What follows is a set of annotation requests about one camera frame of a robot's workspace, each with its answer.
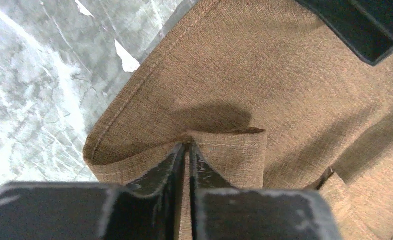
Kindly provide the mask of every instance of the black plastic part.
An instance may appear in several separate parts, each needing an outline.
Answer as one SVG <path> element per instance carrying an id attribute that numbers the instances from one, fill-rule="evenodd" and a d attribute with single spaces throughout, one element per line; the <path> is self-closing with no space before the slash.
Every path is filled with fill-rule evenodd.
<path id="1" fill-rule="evenodd" d="M 194 240 L 341 239 L 327 203 L 314 191 L 237 189 L 189 147 Z"/>
<path id="2" fill-rule="evenodd" d="M 185 146 L 126 186 L 9 183 L 0 187 L 0 239 L 172 240 L 178 224 Z"/>
<path id="3" fill-rule="evenodd" d="M 318 15 L 365 63 L 393 53 L 393 0 L 296 0 Z"/>

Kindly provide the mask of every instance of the concrete floor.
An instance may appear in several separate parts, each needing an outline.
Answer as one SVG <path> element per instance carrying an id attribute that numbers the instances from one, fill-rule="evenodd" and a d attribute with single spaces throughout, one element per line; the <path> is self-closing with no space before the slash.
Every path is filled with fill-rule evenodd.
<path id="1" fill-rule="evenodd" d="M 96 181 L 87 133 L 196 0 L 0 0 L 0 185 Z"/>

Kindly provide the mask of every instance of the upholstery fabric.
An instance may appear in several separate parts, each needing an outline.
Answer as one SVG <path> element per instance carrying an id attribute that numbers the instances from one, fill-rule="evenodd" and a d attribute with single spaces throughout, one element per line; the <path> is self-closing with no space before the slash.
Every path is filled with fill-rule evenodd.
<path id="1" fill-rule="evenodd" d="M 345 239 L 393 239 L 393 55 L 363 63 L 294 0 L 201 0 L 83 156 L 100 181 L 126 184 L 188 139 L 237 187 L 319 189 Z"/>

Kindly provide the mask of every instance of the stitched seam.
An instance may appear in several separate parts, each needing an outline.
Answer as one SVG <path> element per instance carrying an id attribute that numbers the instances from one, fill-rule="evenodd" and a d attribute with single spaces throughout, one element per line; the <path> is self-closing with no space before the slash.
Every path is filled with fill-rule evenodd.
<path id="1" fill-rule="evenodd" d="M 236 148 L 250 148 L 250 147 L 262 147 L 262 146 L 266 146 L 267 144 L 254 144 L 254 145 L 227 145 L 227 144 L 216 144 L 216 143 L 200 143 L 197 142 L 198 145 L 212 145 L 212 146 L 224 146 L 224 147 L 236 147 Z"/>
<path id="2" fill-rule="evenodd" d="M 131 92 L 130 96 L 124 101 L 124 103 L 121 105 L 120 109 L 118 109 L 118 111 L 115 113 L 114 117 L 111 119 L 111 121 L 109 122 L 108 125 L 106 125 L 105 130 L 99 135 L 98 140 L 96 141 L 95 147 L 92 150 L 92 154 L 90 156 L 90 159 L 93 160 L 93 157 L 95 155 L 96 149 L 98 148 L 99 144 L 101 143 L 103 137 L 105 136 L 105 134 L 108 132 L 108 130 L 111 128 L 112 124 L 115 122 L 115 120 L 118 118 L 118 116 L 123 112 L 123 110 L 125 109 L 126 105 L 130 102 L 130 100 L 134 97 L 134 95 L 136 94 L 137 90 L 143 85 L 143 83 L 145 82 L 145 80 L 148 78 L 148 76 L 152 73 L 152 71 L 159 65 L 159 63 L 161 62 L 161 60 L 163 60 L 165 58 L 165 56 L 168 55 L 168 53 L 173 49 L 173 47 L 177 44 L 177 42 L 187 33 L 187 31 L 192 28 L 195 24 L 197 24 L 201 19 L 203 19 L 205 17 L 205 15 L 208 13 L 209 10 L 211 10 L 211 8 L 219 3 L 220 0 L 216 0 L 213 1 L 200 15 L 200 17 L 198 19 L 196 19 L 190 26 L 188 26 L 184 32 L 176 39 L 175 42 L 173 42 L 169 49 L 167 49 L 166 53 L 164 54 L 164 56 L 162 56 L 160 59 L 158 59 L 157 62 L 154 63 L 154 65 L 148 70 L 147 74 L 139 81 L 139 83 L 137 84 L 137 86 L 133 89 L 133 91 Z"/>
<path id="3" fill-rule="evenodd" d="M 235 147 L 235 145 L 224 145 L 224 144 L 221 144 L 220 146 L 232 146 L 232 147 Z M 256 157 L 263 156 L 263 155 L 264 155 L 264 154 L 261 153 L 261 154 L 258 154 L 258 155 L 252 155 L 251 157 L 256 158 Z M 141 163 L 140 165 L 133 166 L 133 167 L 128 167 L 127 170 L 117 171 L 117 172 L 115 172 L 115 173 L 95 173 L 95 172 L 93 172 L 93 174 L 96 175 L 96 176 L 113 176 L 113 175 L 123 174 L 123 173 L 125 173 L 125 172 L 132 171 L 132 170 L 134 170 L 134 169 L 143 167 L 144 165 L 147 165 L 147 164 L 149 164 L 149 163 L 150 163 L 150 162 L 143 162 L 143 163 Z"/>

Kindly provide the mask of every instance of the black metal clamp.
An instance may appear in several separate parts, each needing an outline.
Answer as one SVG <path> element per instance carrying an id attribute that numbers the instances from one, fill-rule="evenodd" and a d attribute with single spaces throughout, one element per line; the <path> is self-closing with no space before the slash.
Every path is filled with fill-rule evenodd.
<path id="1" fill-rule="evenodd" d="M 0 239 L 177 239 L 186 153 L 193 239 L 340 239 L 318 193 L 234 188 L 194 143 L 177 144 L 126 186 L 8 183 L 0 187 Z"/>

